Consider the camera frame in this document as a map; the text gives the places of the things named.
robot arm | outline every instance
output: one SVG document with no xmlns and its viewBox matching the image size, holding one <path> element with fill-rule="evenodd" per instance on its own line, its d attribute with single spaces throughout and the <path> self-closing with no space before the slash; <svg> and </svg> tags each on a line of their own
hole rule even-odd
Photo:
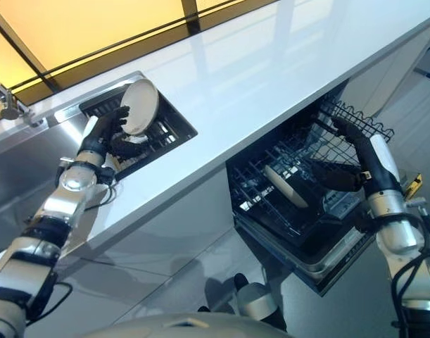
<svg viewBox="0 0 430 338">
<path fill-rule="evenodd" d="M 404 201 L 398 169 L 381 135 L 368 138 L 348 121 L 332 120 L 339 135 L 355 146 L 362 172 L 328 173 L 324 184 L 346 191 L 364 188 L 373 219 L 369 230 L 377 233 L 392 278 L 400 337 L 430 337 L 430 266 L 425 259 L 430 256 L 430 217 L 425 200 Z M 419 207 L 422 221 L 408 213 L 407 207 L 413 206 Z"/>
<path fill-rule="evenodd" d="M 1 258 L 0 337 L 22 337 L 25 321 L 34 320 L 44 310 L 57 280 L 53 268 L 68 235 L 93 197 L 96 184 L 113 180 L 113 171 L 101 166 L 113 133 L 127 115 L 128 107 L 122 107 L 97 120 L 56 190 Z"/>
</svg>

dishwasher rack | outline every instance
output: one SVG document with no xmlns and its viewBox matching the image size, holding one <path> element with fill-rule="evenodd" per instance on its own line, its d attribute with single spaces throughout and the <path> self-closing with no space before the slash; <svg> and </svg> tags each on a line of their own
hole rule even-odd
<svg viewBox="0 0 430 338">
<path fill-rule="evenodd" d="M 341 222 L 360 203 L 358 194 L 325 189 L 317 180 L 323 170 L 360 171 L 354 146 L 338 136 L 331 117 L 352 122 L 368 137 L 381 134 L 389 142 L 394 135 L 392 129 L 342 101 L 324 97 L 315 105 L 308 120 L 294 123 L 291 132 L 261 145 L 259 151 L 249 151 L 246 161 L 229 167 L 234 212 L 246 214 L 295 245 L 302 244 L 317 226 Z M 284 197 L 266 176 L 265 166 L 292 187 L 296 184 L 309 207 L 298 208 Z"/>
</svg>

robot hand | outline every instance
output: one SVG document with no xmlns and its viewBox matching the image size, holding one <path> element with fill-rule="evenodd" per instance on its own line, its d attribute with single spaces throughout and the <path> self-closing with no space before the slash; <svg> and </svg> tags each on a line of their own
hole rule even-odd
<svg viewBox="0 0 430 338">
<path fill-rule="evenodd" d="M 395 326 L 400 337 L 430 337 L 430 266 L 425 259 L 430 256 L 429 214 L 420 207 L 422 200 L 404 200 L 398 169 L 381 135 L 368 138 L 347 120 L 333 117 L 332 121 L 338 135 L 355 147 L 361 171 L 357 175 L 327 172 L 322 182 L 342 191 L 364 188 L 373 218 L 369 229 L 377 233 L 391 273 Z M 407 206 L 419 206 L 422 220 L 408 213 Z"/>
</svg>

window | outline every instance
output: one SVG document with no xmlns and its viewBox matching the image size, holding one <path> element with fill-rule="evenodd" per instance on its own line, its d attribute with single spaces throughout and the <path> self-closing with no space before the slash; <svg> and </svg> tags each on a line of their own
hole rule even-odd
<svg viewBox="0 0 430 338">
<path fill-rule="evenodd" d="M 272 0 L 0 0 L 0 83 L 32 104 Z"/>
</svg>

white plate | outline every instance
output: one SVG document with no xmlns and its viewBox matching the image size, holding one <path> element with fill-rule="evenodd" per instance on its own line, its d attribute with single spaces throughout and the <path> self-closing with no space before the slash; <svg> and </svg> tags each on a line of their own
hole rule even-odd
<svg viewBox="0 0 430 338">
<path fill-rule="evenodd" d="M 265 174 L 271 183 L 280 190 L 280 192 L 284 194 L 291 203 L 298 208 L 308 208 L 307 202 L 296 192 L 296 190 L 268 165 L 265 166 Z"/>
<path fill-rule="evenodd" d="M 121 107 L 129 106 L 123 130 L 130 135 L 141 134 L 151 125 L 158 109 L 158 90 L 148 79 L 133 82 L 122 97 Z"/>
</svg>

